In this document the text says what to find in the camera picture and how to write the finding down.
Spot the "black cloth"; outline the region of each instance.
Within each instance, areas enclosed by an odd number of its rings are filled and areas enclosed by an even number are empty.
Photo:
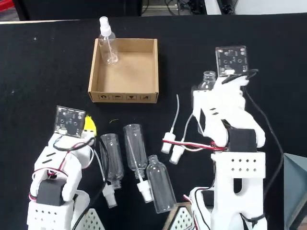
[[[190,89],[205,70],[215,70],[215,47],[246,45],[250,68],[260,70],[249,94],[267,114],[284,151],[306,155],[307,14],[263,16],[182,16],[110,19],[118,37],[157,38],[160,95],[157,104],[92,103],[88,94],[98,20],[0,25],[0,220],[2,229],[26,228],[28,192],[34,162],[52,135],[55,108],[87,111],[100,134],[118,133],[125,176],[116,191],[118,206],[108,209],[101,196],[95,208],[107,230],[161,229],[168,213],[145,204],[134,173],[127,167],[122,128],[140,123],[147,155],[157,154],[169,172],[176,199],[213,180],[210,151],[186,152],[178,165],[160,152],[161,139],[181,109],[175,133],[181,139],[191,113]],[[265,130],[267,178],[280,154],[263,117],[247,99],[247,111]],[[206,142],[190,124],[186,140]],[[91,197],[102,179],[97,162],[84,170],[80,189]],[[283,173],[265,201],[270,230],[283,229]]]

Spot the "white cable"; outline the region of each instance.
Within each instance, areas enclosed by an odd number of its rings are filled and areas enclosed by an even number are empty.
[[[186,122],[186,126],[184,127],[184,133],[183,133],[183,137],[181,141],[184,141],[184,139],[186,138],[186,134],[187,134],[187,129],[188,129],[188,125],[190,123],[191,118],[193,117],[193,113],[191,113],[191,115],[189,116],[187,122]]]
[[[98,164],[99,164],[99,168],[100,168],[100,172],[101,172],[101,175],[102,175],[102,179],[105,181],[105,173],[104,173],[104,170],[102,168],[102,165],[101,165],[98,153],[96,152],[96,150],[93,150],[93,151],[94,151],[94,155],[96,156]]]
[[[88,164],[87,164],[85,167],[83,167],[82,169],[88,168],[88,167],[91,165],[91,163],[93,162],[93,159],[94,159],[94,150],[93,150],[92,147],[90,147],[90,149],[91,149],[91,158],[90,158],[90,161],[89,161]]]
[[[204,150],[204,148],[199,148],[199,149],[189,149],[188,147],[181,145],[185,150],[190,151],[190,152],[198,152],[201,150]]]
[[[175,123],[177,121],[178,114],[179,114],[179,95],[176,94],[176,97],[177,97],[177,111],[176,111],[176,115],[175,115],[171,130],[170,130],[170,133],[173,133],[173,131],[174,131]]]

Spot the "white plastic part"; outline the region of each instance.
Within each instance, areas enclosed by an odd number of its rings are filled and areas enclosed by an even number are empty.
[[[102,190],[102,193],[106,198],[106,202],[109,208],[117,206],[113,186],[106,184],[105,188]]]
[[[142,193],[145,203],[153,201],[153,196],[150,190],[148,181],[141,181],[137,184],[139,191]]]
[[[172,164],[178,164],[178,161],[181,157],[181,155],[184,152],[184,147],[181,145],[175,145],[173,147],[173,152],[172,152],[172,156],[169,159],[169,162],[171,162]]]
[[[211,158],[216,165],[211,230],[228,229],[238,213],[248,219],[262,215],[265,153],[221,152]],[[242,189],[237,194],[234,178],[242,178]],[[253,230],[267,230],[266,218],[259,220]]]
[[[101,17],[99,19],[100,22],[100,33],[104,37],[109,37],[112,33],[111,27],[109,25],[109,20],[107,17]]]
[[[169,141],[174,141],[175,138],[176,138],[176,135],[175,135],[175,134],[173,134],[173,133],[165,133],[163,139],[166,139],[166,140],[169,140]],[[162,153],[169,154],[171,148],[172,148],[172,144],[170,144],[170,143],[165,143],[165,142],[164,142],[163,145],[162,145],[161,152],[162,152]]]
[[[79,182],[82,178],[82,168],[88,166],[91,159],[91,149],[89,146],[83,147],[79,150],[71,151],[67,154],[66,151],[58,151],[53,148],[54,142],[60,138],[60,134],[53,134],[48,142],[48,146],[44,148],[38,159],[34,164],[35,177],[31,183],[30,193],[32,196],[37,196],[38,188],[42,180],[47,179],[47,171],[50,168],[60,169],[63,173],[57,174],[57,179],[66,180],[66,184],[62,190],[62,197],[65,202],[71,201],[75,195]],[[69,136],[62,136],[56,143],[57,147],[70,148],[77,143],[85,143],[93,133],[84,134],[83,138],[75,138]]]
[[[169,230],[192,230],[194,228],[193,217],[186,207],[179,207]]]
[[[105,230],[94,208],[90,208],[84,218],[83,230]]]
[[[200,230],[208,230],[208,227],[202,220],[202,216],[204,217],[204,220],[208,224],[208,226],[211,225],[211,213],[212,213],[212,208],[207,208],[204,203],[204,198],[202,195],[202,191],[198,189],[208,189],[208,187],[196,187],[194,188],[189,195],[189,198],[191,200],[191,211],[194,213],[195,218],[197,220],[197,224],[199,226]],[[207,191],[214,191],[214,188],[210,188]],[[242,218],[240,214],[235,214],[232,218],[232,221],[229,225],[229,228],[227,230],[242,230],[244,229],[244,225],[242,222]]]
[[[30,201],[27,217],[29,230],[70,230],[73,214],[73,201],[62,206],[38,204]]]
[[[77,190],[76,195],[77,197],[74,200],[74,210],[71,220],[71,228],[75,225],[79,216],[82,214],[82,212],[86,209],[86,207],[90,203],[90,196],[85,191]],[[81,219],[76,230],[83,230],[84,220],[85,217]]]
[[[265,134],[252,115],[244,111],[245,99],[240,94],[242,91],[237,90],[237,85],[224,88],[224,85],[218,87],[216,84],[211,91],[193,92],[193,115],[200,127],[201,116],[205,116],[205,129],[200,129],[202,135],[210,137],[217,146],[225,147],[228,143],[228,133],[222,120],[226,120],[235,128],[254,129],[257,147],[261,148],[265,142]]]

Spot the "clear plastic bottle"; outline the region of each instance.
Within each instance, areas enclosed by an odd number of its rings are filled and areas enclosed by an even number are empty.
[[[100,138],[105,144],[109,155],[109,174],[107,179],[111,182],[114,189],[120,189],[120,180],[124,177],[124,167],[120,154],[118,136],[114,133],[108,133],[100,136]],[[105,164],[106,155],[101,154],[101,157],[103,164]]]
[[[198,85],[198,90],[212,90],[216,81],[214,71],[205,71],[203,73],[203,80]]]
[[[128,166],[135,173],[135,178],[144,178],[144,170],[147,167],[147,156],[142,135],[142,127],[139,124],[131,124],[124,127],[125,146]]]
[[[99,47],[102,60],[107,65],[118,62],[118,47],[115,34],[111,31],[107,17],[101,17]]]
[[[176,204],[176,198],[166,166],[158,160],[157,155],[149,156],[146,173],[156,213],[170,211]]]

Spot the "cardboard box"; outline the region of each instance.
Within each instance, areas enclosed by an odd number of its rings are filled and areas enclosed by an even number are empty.
[[[156,103],[157,39],[117,39],[119,61],[105,65],[95,40],[88,93],[92,102]]]

